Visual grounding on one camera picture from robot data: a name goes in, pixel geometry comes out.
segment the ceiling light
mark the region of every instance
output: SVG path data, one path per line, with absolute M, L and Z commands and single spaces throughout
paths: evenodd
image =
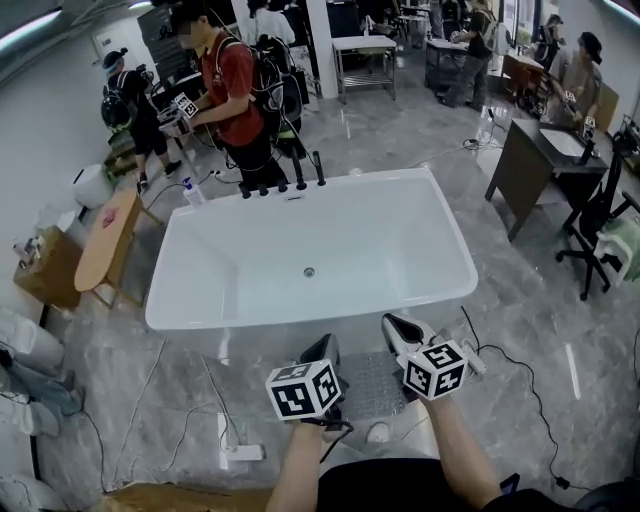
M 136 2 L 129 9 L 137 9 L 138 7 L 151 7 L 151 2 Z
M 33 21 L 30 21 L 26 25 L 22 25 L 20 28 L 10 32 L 2 39 L 0 39 L 0 52 L 5 48 L 11 46 L 15 42 L 19 41 L 23 37 L 28 36 L 29 34 L 35 32 L 36 30 L 41 29 L 45 25 L 51 23 L 57 16 L 62 12 L 62 9 L 56 9 L 40 18 L 37 18 Z

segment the jeans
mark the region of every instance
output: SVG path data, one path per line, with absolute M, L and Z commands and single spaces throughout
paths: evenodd
M 240 168 L 242 182 L 249 190 L 258 190 L 258 183 L 264 183 L 267 188 L 277 186 L 278 180 L 287 183 L 287 177 L 275 159 L 275 150 L 266 129 L 246 146 L 225 144 L 225 147 Z
M 51 377 L 15 361 L 6 370 L 11 379 L 11 392 L 32 396 L 36 402 L 42 403 L 54 414 L 60 411 L 63 416 L 70 416 L 82 410 L 82 404 L 69 390 Z
M 444 30 L 442 28 L 442 6 L 439 0 L 431 0 L 429 3 L 429 20 L 431 21 L 431 33 L 433 37 L 439 39 L 444 38 Z
M 464 65 L 458 73 L 456 82 L 449 88 L 445 94 L 445 101 L 451 106 L 458 106 L 460 97 L 468 86 L 473 87 L 473 101 L 471 107 L 481 110 L 487 99 L 487 72 L 489 71 L 489 62 L 491 55 L 484 59 L 467 55 Z

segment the black office chair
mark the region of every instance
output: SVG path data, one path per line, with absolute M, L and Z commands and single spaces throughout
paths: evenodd
M 584 292 L 580 294 L 580 300 L 585 301 L 589 296 L 589 288 L 591 287 L 591 278 L 593 276 L 594 269 L 604 281 L 602 291 L 606 293 L 609 291 L 609 288 L 611 288 L 611 283 L 605 274 L 602 264 L 608 263 L 616 270 L 620 270 L 622 266 L 620 260 L 613 256 L 607 255 L 599 260 L 594 256 L 594 251 L 598 243 L 598 232 L 607 222 L 609 222 L 609 220 L 619 217 L 630 207 L 634 208 L 640 214 L 640 205 L 638 205 L 638 203 L 626 192 L 622 193 L 625 199 L 624 203 L 622 203 L 622 205 L 615 211 L 611 212 L 616 187 L 620 180 L 620 175 L 622 174 L 622 159 L 635 151 L 637 147 L 637 141 L 628 133 L 626 127 L 623 126 L 623 129 L 614 135 L 613 159 L 611 160 L 607 186 L 603 192 L 602 185 L 600 185 L 596 195 L 582 210 L 580 220 L 578 222 L 580 231 L 578 231 L 574 226 L 570 226 L 568 230 L 569 237 L 574 236 L 582 247 L 582 250 L 564 250 L 556 254 L 556 260 L 558 262 L 561 262 L 565 256 L 586 261 L 587 277 Z

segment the white bottle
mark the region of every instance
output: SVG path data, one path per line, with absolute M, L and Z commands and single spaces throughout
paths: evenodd
M 198 206 L 206 203 L 207 200 L 205 199 L 204 194 L 202 193 L 202 190 L 200 190 L 200 187 L 198 185 L 192 185 L 191 183 L 189 183 L 190 179 L 191 178 L 187 178 L 183 180 L 182 183 L 184 184 L 185 189 L 182 194 L 187 199 L 187 201 L 189 201 L 189 204 L 191 206 L 197 208 Z

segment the sneaker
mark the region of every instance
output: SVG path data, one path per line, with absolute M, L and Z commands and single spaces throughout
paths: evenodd
M 138 182 L 136 183 L 136 189 L 138 190 L 139 196 L 144 194 L 149 189 L 149 181 L 147 181 L 146 173 L 140 173 L 140 177 L 138 178 Z
M 391 439 L 391 429 L 383 422 L 374 423 L 367 432 L 367 443 L 388 443 Z
M 438 103 L 440 103 L 440 105 L 444 105 L 445 107 L 456 108 L 455 105 L 448 103 L 447 100 L 444 98 L 444 96 L 442 96 L 441 98 L 438 98 Z
M 164 175 L 167 178 L 170 178 L 171 175 L 174 172 L 176 172 L 181 165 L 182 165 L 182 160 L 178 160 L 177 162 L 171 162 L 164 170 Z

